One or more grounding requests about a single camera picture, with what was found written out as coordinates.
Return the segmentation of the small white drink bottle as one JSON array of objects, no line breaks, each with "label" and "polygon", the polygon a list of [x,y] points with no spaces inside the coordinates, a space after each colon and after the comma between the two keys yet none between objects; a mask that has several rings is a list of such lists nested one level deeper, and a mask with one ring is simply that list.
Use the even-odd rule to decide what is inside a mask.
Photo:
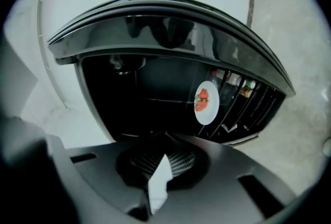
[{"label": "small white drink bottle", "polygon": [[235,73],[230,73],[227,77],[227,82],[233,86],[239,86],[241,80],[242,80],[242,76]]}]

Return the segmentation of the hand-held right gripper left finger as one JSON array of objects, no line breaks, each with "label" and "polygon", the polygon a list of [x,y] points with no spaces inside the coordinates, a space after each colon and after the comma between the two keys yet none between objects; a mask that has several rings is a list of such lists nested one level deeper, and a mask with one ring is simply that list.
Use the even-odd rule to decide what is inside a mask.
[{"label": "hand-held right gripper left finger", "polygon": [[118,156],[145,143],[137,138],[67,150],[59,137],[47,136],[48,154],[78,224],[166,224],[165,209],[156,216],[143,213],[144,189],[127,185],[118,173]]}]

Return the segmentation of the orange label bottle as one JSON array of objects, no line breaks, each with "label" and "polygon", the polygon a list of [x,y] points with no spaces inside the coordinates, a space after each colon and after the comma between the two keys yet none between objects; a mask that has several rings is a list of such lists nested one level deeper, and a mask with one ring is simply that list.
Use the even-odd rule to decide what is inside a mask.
[{"label": "orange label bottle", "polygon": [[245,85],[240,89],[239,94],[245,98],[249,98],[256,86],[255,80],[246,80]]}]

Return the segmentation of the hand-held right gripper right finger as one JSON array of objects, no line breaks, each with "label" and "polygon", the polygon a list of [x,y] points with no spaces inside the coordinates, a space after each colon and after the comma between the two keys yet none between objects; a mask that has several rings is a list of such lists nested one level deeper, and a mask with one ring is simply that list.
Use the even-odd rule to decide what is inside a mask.
[{"label": "hand-held right gripper right finger", "polygon": [[192,188],[168,192],[152,224],[256,224],[265,219],[251,199],[257,188],[245,190],[239,178],[252,175],[284,207],[295,193],[277,175],[230,146],[178,135],[201,148],[209,157],[205,176]]}]

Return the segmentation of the black mini fridge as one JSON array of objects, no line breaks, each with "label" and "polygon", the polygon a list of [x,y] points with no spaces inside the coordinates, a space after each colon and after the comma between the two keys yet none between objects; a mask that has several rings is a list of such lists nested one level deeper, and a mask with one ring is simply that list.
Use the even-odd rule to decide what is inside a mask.
[{"label": "black mini fridge", "polygon": [[[48,40],[60,65],[74,65],[88,107],[115,141],[171,132],[235,144],[261,132],[295,95],[282,63],[245,24],[194,0],[115,0],[77,16]],[[230,73],[242,76],[230,85]],[[239,94],[246,80],[251,96]],[[194,113],[204,81],[219,110]]]}]

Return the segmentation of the white round plate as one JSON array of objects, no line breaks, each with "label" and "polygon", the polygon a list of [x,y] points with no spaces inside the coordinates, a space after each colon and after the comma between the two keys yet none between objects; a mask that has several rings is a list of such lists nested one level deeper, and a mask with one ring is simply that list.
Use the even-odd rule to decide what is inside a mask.
[{"label": "white round plate", "polygon": [[216,118],[219,110],[219,93],[214,83],[211,81],[204,81],[197,88],[194,96],[194,105],[198,98],[197,95],[203,88],[207,89],[209,93],[208,105],[201,112],[196,112],[194,109],[194,113],[197,121],[201,125],[209,125]]}]

